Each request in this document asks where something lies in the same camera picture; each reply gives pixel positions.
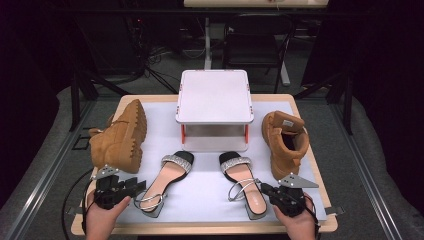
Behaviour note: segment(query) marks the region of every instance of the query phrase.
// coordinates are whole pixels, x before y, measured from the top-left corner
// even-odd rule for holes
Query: rhinestone strap
[[[191,164],[187,160],[180,158],[178,156],[175,156],[175,155],[164,156],[162,158],[162,167],[163,167],[163,165],[165,165],[166,162],[173,162],[173,163],[180,165],[182,168],[184,168],[186,173],[189,173],[190,170],[191,170]]]
[[[221,164],[221,171],[222,173],[225,173],[229,168],[234,167],[235,165],[238,165],[238,164],[247,164],[247,166],[250,169],[250,165],[252,164],[252,161],[248,157],[232,158]]]

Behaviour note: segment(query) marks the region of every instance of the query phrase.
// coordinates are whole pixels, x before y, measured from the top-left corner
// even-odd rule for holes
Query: wooden table frame
[[[293,114],[300,117],[296,103],[288,94],[252,94],[252,101],[285,101],[289,102]],[[134,99],[144,102],[177,102],[178,95],[126,95],[122,97],[117,107],[114,120],[122,114],[125,107]],[[311,147],[307,151],[311,168],[314,173],[316,183],[320,186],[319,192],[324,204],[324,208],[331,207],[330,199],[322,181],[317,163],[315,161]],[[77,214],[71,227],[75,235],[84,235],[81,228],[82,215]],[[337,229],[337,220],[334,215],[328,215],[326,221],[321,221],[321,233],[333,232]],[[278,234],[285,233],[286,228],[280,222],[219,222],[219,223],[137,223],[137,224],[116,224],[112,234],[122,235],[231,235],[231,234]]]

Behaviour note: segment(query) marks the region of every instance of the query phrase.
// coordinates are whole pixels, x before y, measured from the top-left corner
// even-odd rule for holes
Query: sandal ankle strap
[[[244,187],[242,187],[234,197],[231,197],[231,192],[233,191],[233,188],[235,186],[237,186],[238,184],[241,185],[242,182],[247,182],[247,181],[250,181],[250,183],[248,183]],[[261,181],[258,178],[247,178],[247,179],[243,179],[243,180],[240,180],[240,181],[234,183],[234,185],[230,188],[230,191],[228,191],[228,201],[233,202],[233,201],[239,201],[239,200],[244,199],[245,196],[244,196],[244,194],[242,194],[244,189],[246,189],[248,186],[250,186],[252,184],[256,184],[256,183],[261,183]]]

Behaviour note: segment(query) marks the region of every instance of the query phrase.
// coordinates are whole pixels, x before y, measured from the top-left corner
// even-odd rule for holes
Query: metal rail
[[[349,148],[352,151],[352,154],[355,159],[355,166],[358,170],[359,177],[364,184],[365,191],[368,194],[368,197],[371,201],[372,206],[377,214],[378,219],[380,220],[381,226],[387,236],[387,239],[400,240],[402,236],[400,235],[399,230],[390,214],[389,209],[387,208],[386,202],[380,194],[380,191],[377,188],[377,185],[374,182],[374,179],[368,169],[368,166],[365,162],[364,157],[361,154],[358,146],[356,145],[356,141],[352,135],[344,128],[342,122],[342,114],[337,105],[330,104],[330,110],[336,119],[337,125],[340,128],[340,132],[342,132],[346,142],[349,145]]]
[[[32,220],[37,214],[38,209],[40,208],[41,204],[43,204],[44,199],[46,198],[51,186],[53,185],[54,180],[58,176],[69,150],[72,148],[73,143],[77,140],[78,133],[82,130],[82,123],[84,123],[84,121],[88,118],[89,113],[93,110],[95,105],[96,103],[94,101],[87,102],[81,113],[81,122],[76,127],[76,131],[69,132],[68,136],[66,136],[55,160],[45,170],[43,176],[41,177],[37,186],[34,188],[25,206],[22,208],[22,211],[6,235],[6,239],[23,239],[26,231],[31,225]]]

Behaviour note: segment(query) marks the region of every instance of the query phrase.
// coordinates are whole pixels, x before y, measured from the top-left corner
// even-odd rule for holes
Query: chair
[[[294,33],[291,18],[283,14],[239,14],[224,28],[222,68],[277,68],[274,93],[281,82],[284,55]],[[276,36],[282,36],[282,42]]]

